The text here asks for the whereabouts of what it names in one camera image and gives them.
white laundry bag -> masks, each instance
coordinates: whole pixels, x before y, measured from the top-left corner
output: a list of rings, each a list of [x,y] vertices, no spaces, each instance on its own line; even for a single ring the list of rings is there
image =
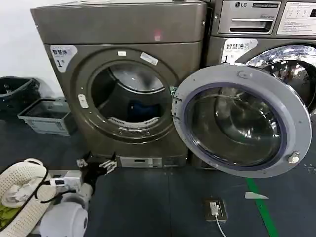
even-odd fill
[[[0,174],[0,199],[12,185],[22,185],[36,177],[42,177],[41,183],[51,178],[37,159],[29,158],[10,166]],[[49,200],[56,194],[56,187],[40,184],[8,225],[0,229],[0,237],[26,237],[33,230],[50,205],[40,201]]]

white cable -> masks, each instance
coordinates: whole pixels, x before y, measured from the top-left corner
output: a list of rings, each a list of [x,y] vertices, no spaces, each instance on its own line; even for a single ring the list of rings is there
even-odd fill
[[[215,219],[216,219],[217,226],[218,226],[220,232],[222,233],[223,237],[226,237],[226,235],[224,234],[224,232],[223,232],[223,230],[222,230],[222,228],[221,228],[221,226],[220,226],[220,224],[219,224],[219,222],[218,222],[217,216],[215,216]]]
[[[212,216],[215,216],[216,223],[217,223],[217,226],[218,226],[219,230],[221,231],[223,237],[226,237],[226,235],[224,234],[224,232],[223,232],[223,230],[222,230],[222,228],[221,228],[221,226],[219,224],[219,221],[218,221],[218,215],[219,215],[219,210],[220,210],[219,205],[217,205],[217,203],[213,201],[213,202],[209,203],[209,206],[211,208]]]

dark floor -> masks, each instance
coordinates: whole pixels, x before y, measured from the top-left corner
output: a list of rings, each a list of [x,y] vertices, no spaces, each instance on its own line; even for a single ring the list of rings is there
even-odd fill
[[[1,163],[28,157],[50,169],[74,169],[86,151],[79,133],[71,137],[36,134],[24,124],[0,122]],[[304,160],[278,177],[255,180],[280,237],[316,233],[316,139]],[[202,200],[221,197],[228,220],[227,237],[267,237],[244,178],[191,167],[173,170],[121,169],[99,178],[91,200],[86,237],[220,237],[204,220]]]

open washer door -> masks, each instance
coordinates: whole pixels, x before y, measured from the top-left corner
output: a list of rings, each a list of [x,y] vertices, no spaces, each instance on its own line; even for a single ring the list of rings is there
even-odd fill
[[[312,138],[309,113],[296,91],[248,66],[212,66],[191,74],[174,94],[172,116],[197,157],[242,177],[289,171]]]

yellow cloth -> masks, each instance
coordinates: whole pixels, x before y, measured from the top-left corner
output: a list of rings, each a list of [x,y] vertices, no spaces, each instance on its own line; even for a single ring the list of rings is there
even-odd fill
[[[15,214],[20,210],[21,208],[10,208],[3,206],[0,204],[0,227],[6,226],[6,224],[15,216]]]

